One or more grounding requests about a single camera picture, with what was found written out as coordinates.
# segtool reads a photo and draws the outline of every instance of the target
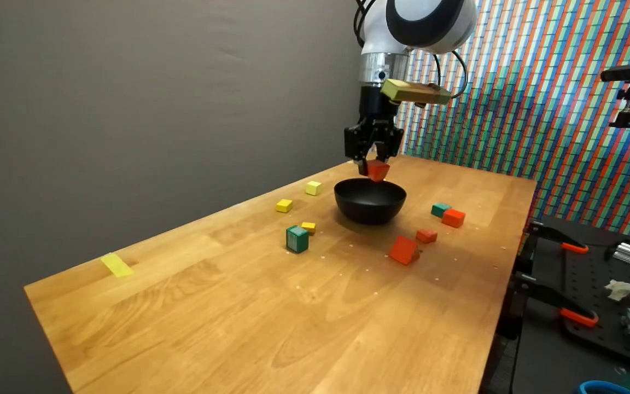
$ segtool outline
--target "wooden table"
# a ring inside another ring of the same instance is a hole
[[[392,225],[344,221],[333,186],[355,165],[118,251],[133,276],[87,261],[26,287],[75,393],[477,393],[537,184],[395,157],[409,197]],[[288,215],[275,202],[295,202]],[[467,212],[442,225],[431,203]],[[315,221],[311,251],[285,231]],[[437,231],[421,261],[399,234]]]

